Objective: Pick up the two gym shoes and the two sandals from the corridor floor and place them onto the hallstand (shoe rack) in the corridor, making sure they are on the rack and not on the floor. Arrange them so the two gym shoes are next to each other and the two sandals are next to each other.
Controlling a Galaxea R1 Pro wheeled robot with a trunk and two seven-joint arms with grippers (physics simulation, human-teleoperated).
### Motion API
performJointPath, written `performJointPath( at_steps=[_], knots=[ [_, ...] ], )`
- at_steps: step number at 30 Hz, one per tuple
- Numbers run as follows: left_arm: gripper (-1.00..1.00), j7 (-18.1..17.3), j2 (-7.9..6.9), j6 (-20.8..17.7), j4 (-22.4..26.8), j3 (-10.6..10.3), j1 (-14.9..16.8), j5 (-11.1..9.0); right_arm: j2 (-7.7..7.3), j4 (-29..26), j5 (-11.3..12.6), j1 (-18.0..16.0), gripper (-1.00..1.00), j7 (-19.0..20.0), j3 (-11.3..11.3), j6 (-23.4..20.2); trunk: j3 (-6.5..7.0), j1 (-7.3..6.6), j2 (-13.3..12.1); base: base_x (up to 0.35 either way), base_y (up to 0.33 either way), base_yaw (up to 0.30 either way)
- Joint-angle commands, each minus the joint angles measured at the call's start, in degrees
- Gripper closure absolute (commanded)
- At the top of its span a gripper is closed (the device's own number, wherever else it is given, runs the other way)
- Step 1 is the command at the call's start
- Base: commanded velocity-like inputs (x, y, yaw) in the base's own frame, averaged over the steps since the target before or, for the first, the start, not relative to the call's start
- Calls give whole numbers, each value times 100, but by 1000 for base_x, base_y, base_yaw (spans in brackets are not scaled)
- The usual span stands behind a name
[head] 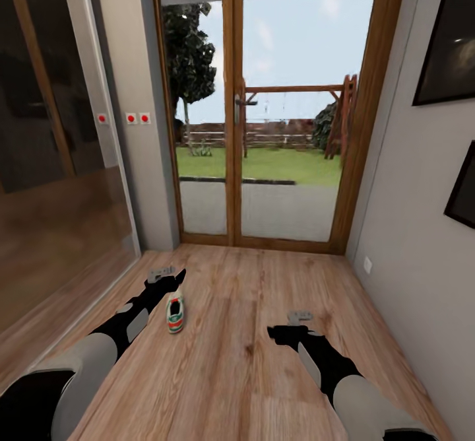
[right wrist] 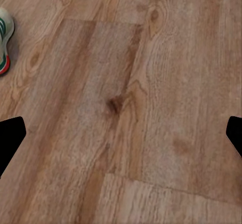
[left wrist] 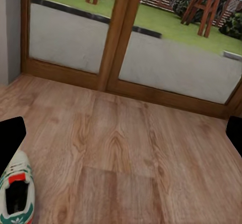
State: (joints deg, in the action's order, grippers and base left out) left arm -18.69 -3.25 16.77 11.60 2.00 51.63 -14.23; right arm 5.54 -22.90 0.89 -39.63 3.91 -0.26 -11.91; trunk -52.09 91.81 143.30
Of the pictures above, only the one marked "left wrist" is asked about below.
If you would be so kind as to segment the gym shoe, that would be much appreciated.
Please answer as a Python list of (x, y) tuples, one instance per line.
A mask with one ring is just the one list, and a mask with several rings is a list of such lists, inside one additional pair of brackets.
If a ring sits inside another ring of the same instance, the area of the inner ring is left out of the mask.
[(0, 224), (32, 224), (34, 203), (30, 161), (17, 150), (0, 177)]

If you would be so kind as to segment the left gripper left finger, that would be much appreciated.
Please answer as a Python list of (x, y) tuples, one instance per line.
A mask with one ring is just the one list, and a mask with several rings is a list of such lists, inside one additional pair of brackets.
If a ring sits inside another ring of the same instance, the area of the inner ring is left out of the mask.
[(0, 122), (0, 177), (26, 136), (21, 116)]

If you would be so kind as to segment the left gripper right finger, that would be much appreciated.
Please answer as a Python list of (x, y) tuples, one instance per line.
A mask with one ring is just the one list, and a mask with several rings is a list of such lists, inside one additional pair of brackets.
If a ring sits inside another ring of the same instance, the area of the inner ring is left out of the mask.
[(242, 118), (231, 116), (227, 124), (226, 134), (242, 157)]

